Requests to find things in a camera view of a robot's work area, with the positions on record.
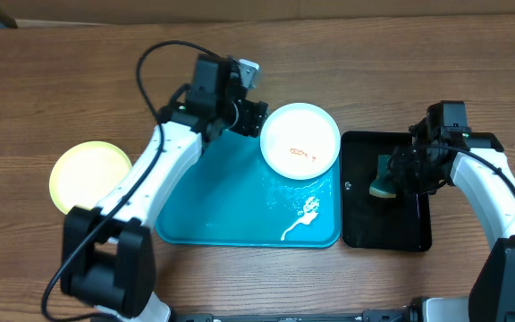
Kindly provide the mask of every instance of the teal placemat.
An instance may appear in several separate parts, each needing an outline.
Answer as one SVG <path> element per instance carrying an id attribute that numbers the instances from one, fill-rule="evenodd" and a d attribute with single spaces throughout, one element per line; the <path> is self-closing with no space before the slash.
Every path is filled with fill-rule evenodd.
<path id="1" fill-rule="evenodd" d="M 287 179 L 259 139 L 225 131 L 178 182 L 156 230 L 181 244 L 329 247 L 341 232 L 339 178 L 337 159 L 315 179 Z"/>

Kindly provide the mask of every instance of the black tray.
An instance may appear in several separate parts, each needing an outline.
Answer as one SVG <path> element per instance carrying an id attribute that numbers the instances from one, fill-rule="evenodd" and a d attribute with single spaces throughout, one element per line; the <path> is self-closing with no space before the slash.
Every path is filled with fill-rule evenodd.
<path id="1" fill-rule="evenodd" d="M 350 247 L 426 251 L 432 245 L 428 195 L 381 199 L 368 193 L 377 157 L 410 145 L 408 133 L 348 131 L 341 137 L 342 239 Z"/>

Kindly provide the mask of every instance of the blue object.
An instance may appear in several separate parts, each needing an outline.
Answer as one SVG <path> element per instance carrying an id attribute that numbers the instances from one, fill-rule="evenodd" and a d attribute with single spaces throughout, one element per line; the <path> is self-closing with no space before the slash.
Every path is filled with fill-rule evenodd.
<path id="1" fill-rule="evenodd" d="M 156 230 L 181 244 L 329 247 L 341 232 L 339 174 L 337 159 L 317 178 L 287 179 L 267 165 L 259 138 L 225 131 L 180 179 Z"/>

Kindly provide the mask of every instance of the white spill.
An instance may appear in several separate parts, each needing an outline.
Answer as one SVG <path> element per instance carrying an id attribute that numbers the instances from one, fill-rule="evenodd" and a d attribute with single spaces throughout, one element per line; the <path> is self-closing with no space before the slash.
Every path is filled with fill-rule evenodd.
<path id="1" fill-rule="evenodd" d="M 309 225 L 317 217 L 317 211 L 319 210 L 319 199 L 313 196 L 309 197 L 307 201 L 305 201 L 305 206 L 303 206 L 303 211 L 299 211 L 298 215 L 300 218 L 293 223 L 289 228 L 283 232 L 282 241 L 285 241 L 285 234 L 287 234 L 291 229 L 295 228 L 296 225 L 304 224 Z"/>

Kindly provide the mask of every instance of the green sponge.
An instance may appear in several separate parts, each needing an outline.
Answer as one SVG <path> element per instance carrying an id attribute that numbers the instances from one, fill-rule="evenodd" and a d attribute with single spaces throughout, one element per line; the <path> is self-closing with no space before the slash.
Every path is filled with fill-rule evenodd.
<path id="1" fill-rule="evenodd" d="M 395 198 L 393 178 L 387 173 L 386 165 L 391 158 L 390 155 L 380 155 L 376 166 L 376 178 L 371 182 L 368 193 L 378 198 Z"/>

